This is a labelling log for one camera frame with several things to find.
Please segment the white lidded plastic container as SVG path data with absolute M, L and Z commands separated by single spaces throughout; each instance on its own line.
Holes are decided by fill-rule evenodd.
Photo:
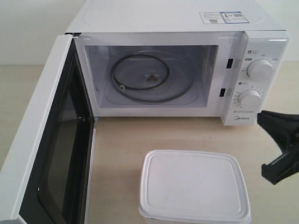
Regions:
M 148 224 L 249 224 L 245 180 L 231 155 L 153 150 L 142 164 L 139 212 Z

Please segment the white microwave oven body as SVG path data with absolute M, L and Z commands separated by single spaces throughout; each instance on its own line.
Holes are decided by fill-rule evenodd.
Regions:
M 204 24 L 200 12 L 240 11 L 243 24 Z M 226 126 L 255 123 L 290 42 L 287 31 L 254 0 L 88 0 L 65 31 L 82 38 L 82 60 L 96 117 L 218 117 Z M 160 50 L 183 57 L 194 84 L 183 96 L 144 104 L 119 94 L 109 72 L 121 57 Z M 248 66 L 270 61 L 270 77 L 251 79 Z M 257 90 L 261 103 L 238 96 Z

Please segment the lower white timer knob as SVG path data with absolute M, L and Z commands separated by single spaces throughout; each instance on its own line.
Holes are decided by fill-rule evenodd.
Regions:
M 246 90 L 238 96 L 242 107 L 257 107 L 261 103 L 261 96 L 257 90 Z

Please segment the upper white power knob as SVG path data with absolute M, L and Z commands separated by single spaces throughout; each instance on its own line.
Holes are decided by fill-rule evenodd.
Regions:
M 247 68 L 247 75 L 251 79 L 270 77 L 273 72 L 274 68 L 272 64 L 266 59 L 255 60 Z

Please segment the blue white warning sticker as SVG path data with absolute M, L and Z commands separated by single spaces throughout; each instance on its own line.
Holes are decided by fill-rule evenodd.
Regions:
M 243 24 L 249 23 L 240 11 L 200 12 L 204 24 Z

